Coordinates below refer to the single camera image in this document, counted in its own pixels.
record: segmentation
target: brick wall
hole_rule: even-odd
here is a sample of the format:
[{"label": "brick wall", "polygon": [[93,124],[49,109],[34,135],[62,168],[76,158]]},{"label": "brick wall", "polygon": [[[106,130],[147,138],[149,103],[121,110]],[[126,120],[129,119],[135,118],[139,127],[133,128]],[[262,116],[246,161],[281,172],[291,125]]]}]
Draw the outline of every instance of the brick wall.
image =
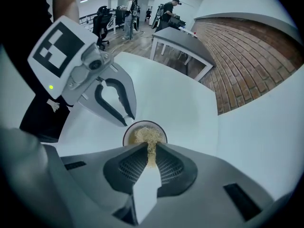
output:
[{"label": "brick wall", "polygon": [[268,25],[244,19],[199,19],[197,32],[217,66],[201,83],[216,93],[218,114],[259,98],[303,63],[302,46]]}]

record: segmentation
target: black slot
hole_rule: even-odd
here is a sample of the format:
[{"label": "black slot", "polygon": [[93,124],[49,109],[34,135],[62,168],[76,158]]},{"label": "black slot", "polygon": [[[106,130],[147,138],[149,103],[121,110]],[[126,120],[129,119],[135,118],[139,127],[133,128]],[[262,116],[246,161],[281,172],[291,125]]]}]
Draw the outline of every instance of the black slot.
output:
[{"label": "black slot", "polygon": [[262,211],[236,183],[226,185],[224,189],[245,221],[252,219]]},{"label": "black slot", "polygon": [[86,163],[84,163],[83,161],[78,161],[78,162],[74,162],[74,163],[70,163],[70,164],[66,164],[65,167],[67,170],[71,170],[71,169],[75,169],[78,168],[80,166],[84,166],[86,165]]}]

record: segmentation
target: robotic arm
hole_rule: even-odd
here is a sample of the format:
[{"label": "robotic arm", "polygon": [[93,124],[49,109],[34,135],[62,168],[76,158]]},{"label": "robotic arm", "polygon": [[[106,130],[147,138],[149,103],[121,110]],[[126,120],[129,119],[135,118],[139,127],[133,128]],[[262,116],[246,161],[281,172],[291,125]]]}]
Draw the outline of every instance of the robotic arm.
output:
[{"label": "robotic arm", "polygon": [[43,34],[28,63],[53,98],[60,95],[73,105],[79,102],[94,114],[127,126],[124,117],[101,96],[105,81],[117,90],[129,117],[136,116],[136,96],[131,77],[111,54],[99,50],[98,37],[62,16]]}]

